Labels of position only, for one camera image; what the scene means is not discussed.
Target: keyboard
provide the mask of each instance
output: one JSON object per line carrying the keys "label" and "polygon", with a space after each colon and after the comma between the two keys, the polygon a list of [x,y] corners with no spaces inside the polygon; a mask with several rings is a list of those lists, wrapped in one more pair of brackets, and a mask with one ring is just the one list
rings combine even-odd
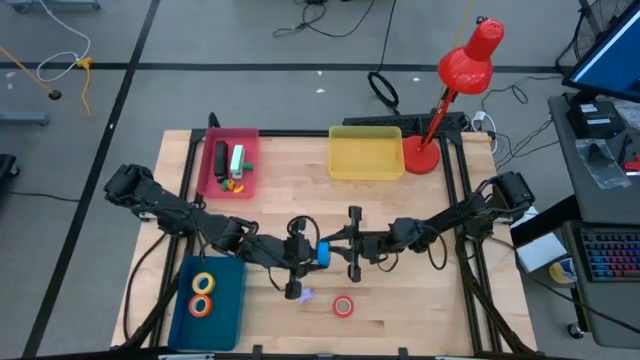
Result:
{"label": "keyboard", "polygon": [[640,281],[640,229],[585,229],[580,239],[591,281]]}
{"label": "keyboard", "polygon": [[[370,116],[346,118],[344,126],[397,126],[403,135],[421,135],[431,124],[433,114]],[[467,120],[463,112],[450,112],[440,123],[440,130],[462,130]]]}

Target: tape roll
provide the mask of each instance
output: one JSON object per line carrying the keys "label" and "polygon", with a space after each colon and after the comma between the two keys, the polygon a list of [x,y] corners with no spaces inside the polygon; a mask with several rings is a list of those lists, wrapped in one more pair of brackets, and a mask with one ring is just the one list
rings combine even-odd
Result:
{"label": "tape roll", "polygon": [[353,300],[348,296],[338,296],[333,300],[333,313],[339,318],[346,318],[353,314]]}
{"label": "tape roll", "polygon": [[191,288],[193,292],[198,295],[208,295],[213,291],[216,286],[216,280],[213,276],[206,272],[201,272],[193,277],[191,282]]}
{"label": "tape roll", "polygon": [[[204,307],[198,310],[200,304],[204,303]],[[211,314],[213,310],[213,301],[207,295],[195,295],[189,301],[189,312],[193,317],[205,317]]]}

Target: wire bundle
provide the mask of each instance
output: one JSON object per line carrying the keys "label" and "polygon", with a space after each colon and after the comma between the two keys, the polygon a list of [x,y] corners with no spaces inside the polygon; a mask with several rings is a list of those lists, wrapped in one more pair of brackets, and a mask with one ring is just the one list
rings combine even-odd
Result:
{"label": "wire bundle", "polygon": [[[38,77],[38,80],[42,81],[43,83],[49,83],[49,82],[53,82],[56,81],[60,78],[62,78],[63,76],[67,75],[67,73],[69,71],[71,71],[71,69],[73,69],[74,66],[78,66],[81,67],[83,69],[85,69],[86,73],[87,73],[87,77],[86,77],[86,81],[84,84],[84,88],[82,89],[82,103],[84,104],[84,108],[87,112],[88,116],[91,116],[91,108],[89,107],[89,103],[87,101],[87,91],[89,90],[89,84],[91,83],[91,70],[90,70],[90,66],[92,63],[92,59],[90,57],[87,57],[87,54],[89,53],[89,49],[91,48],[91,39],[89,39],[88,36],[86,36],[85,34],[79,32],[78,30],[70,27],[69,25],[65,24],[64,22],[62,22],[60,19],[58,19],[55,15],[53,15],[53,12],[51,12],[51,10],[49,10],[49,8],[47,7],[47,5],[45,5],[43,0],[38,0],[40,2],[40,5],[42,5],[42,7],[44,8],[44,10],[47,12],[47,14],[58,24],[60,24],[62,27],[64,27],[65,29],[71,31],[72,33],[82,37],[83,39],[85,39],[87,41],[87,47],[84,50],[84,52],[82,53],[82,55],[78,55],[77,53],[73,52],[73,51],[63,51],[63,52],[59,52],[57,54],[54,54],[50,57],[48,57],[47,59],[45,59],[43,62],[41,62],[38,67],[36,68],[36,76]],[[73,63],[71,63],[71,65],[69,65],[69,67],[62,71],[60,74],[58,74],[57,76],[54,76],[52,78],[49,79],[45,79],[42,76],[42,68],[48,64],[49,62],[53,61],[53,59],[56,59],[60,56],[66,56],[66,55],[71,55],[73,56],[73,58],[75,59],[75,61]]]}

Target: lamp base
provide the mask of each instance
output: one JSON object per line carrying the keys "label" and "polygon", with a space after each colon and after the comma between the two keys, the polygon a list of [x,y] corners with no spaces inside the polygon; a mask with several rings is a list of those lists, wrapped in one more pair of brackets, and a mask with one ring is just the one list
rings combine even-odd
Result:
{"label": "lamp base", "polygon": [[404,167],[413,174],[426,174],[433,171],[440,162],[440,149],[431,141],[422,151],[419,150],[422,136],[410,136],[402,141]]}

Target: wooden table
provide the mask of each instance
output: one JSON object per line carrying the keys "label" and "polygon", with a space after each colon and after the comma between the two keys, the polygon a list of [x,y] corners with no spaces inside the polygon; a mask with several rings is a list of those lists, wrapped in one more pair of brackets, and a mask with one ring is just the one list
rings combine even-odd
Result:
{"label": "wooden table", "polygon": [[[189,137],[190,131],[165,132],[155,167],[155,179],[176,194]],[[489,139],[484,134],[465,133],[463,140],[471,185],[475,188],[495,175]],[[428,175],[406,173],[398,181],[334,181],[327,171],[326,138],[262,137],[260,147],[256,196],[251,200],[216,200],[208,204],[207,211],[258,221],[260,233],[284,239],[287,221],[300,214],[314,217],[322,234],[328,235],[349,223],[349,205],[363,208],[362,230],[387,230],[387,224],[396,217],[427,219],[449,207],[442,163]],[[189,199],[195,196],[201,151],[202,145],[196,154]],[[455,152],[450,153],[456,164]],[[457,194],[462,198],[457,166],[453,169]],[[495,237],[511,241],[506,226],[497,225],[495,233]],[[160,235],[155,222],[141,225],[132,267]],[[302,305],[284,299],[270,284],[264,268],[249,265],[242,334],[234,351],[248,353],[254,344],[262,344],[265,353],[393,355],[399,347],[407,347],[411,355],[472,355],[453,231],[443,235],[449,249],[443,271],[431,266],[427,254],[405,251],[390,273],[361,262],[362,282],[354,284],[347,278],[346,262],[333,256],[328,270],[302,279],[303,285],[316,294]],[[130,331],[157,301],[167,247],[168,241],[158,247],[134,280]],[[512,250],[493,242],[486,242],[484,250],[496,307],[523,342],[535,349]],[[443,258],[439,242],[433,244],[432,252],[439,263]],[[286,283],[286,272],[273,274],[276,282]],[[347,319],[339,319],[331,311],[333,299],[343,294],[351,296],[355,303],[355,312]],[[167,342],[173,308],[172,303],[165,313],[161,344]],[[477,308],[483,348],[489,349],[486,318],[482,308]],[[112,343],[123,341],[121,307]]]}

